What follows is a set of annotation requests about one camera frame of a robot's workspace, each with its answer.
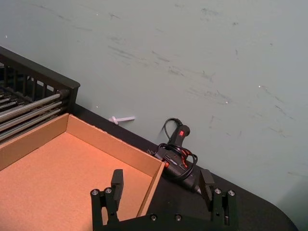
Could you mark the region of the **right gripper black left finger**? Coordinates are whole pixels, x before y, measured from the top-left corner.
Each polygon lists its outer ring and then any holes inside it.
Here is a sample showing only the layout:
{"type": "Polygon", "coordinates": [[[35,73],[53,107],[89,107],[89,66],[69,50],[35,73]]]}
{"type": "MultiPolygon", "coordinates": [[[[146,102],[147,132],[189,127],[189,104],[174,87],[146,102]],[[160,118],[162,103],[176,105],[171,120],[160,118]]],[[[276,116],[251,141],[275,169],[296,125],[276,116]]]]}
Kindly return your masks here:
{"type": "Polygon", "coordinates": [[[92,225],[103,226],[102,208],[107,210],[109,224],[119,223],[117,211],[123,192],[123,170],[116,169],[113,172],[111,179],[111,186],[105,188],[103,191],[93,189],[90,192],[91,210],[92,210],[92,225]]]}

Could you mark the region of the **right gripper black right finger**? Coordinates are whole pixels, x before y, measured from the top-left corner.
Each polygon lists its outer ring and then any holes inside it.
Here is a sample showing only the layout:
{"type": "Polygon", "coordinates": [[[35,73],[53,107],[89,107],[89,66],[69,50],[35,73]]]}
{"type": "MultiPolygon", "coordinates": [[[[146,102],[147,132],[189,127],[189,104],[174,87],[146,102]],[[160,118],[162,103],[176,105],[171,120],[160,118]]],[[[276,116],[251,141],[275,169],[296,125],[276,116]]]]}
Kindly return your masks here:
{"type": "Polygon", "coordinates": [[[200,170],[199,189],[211,212],[210,226],[238,226],[237,196],[234,190],[219,188],[208,169],[200,170]]]}

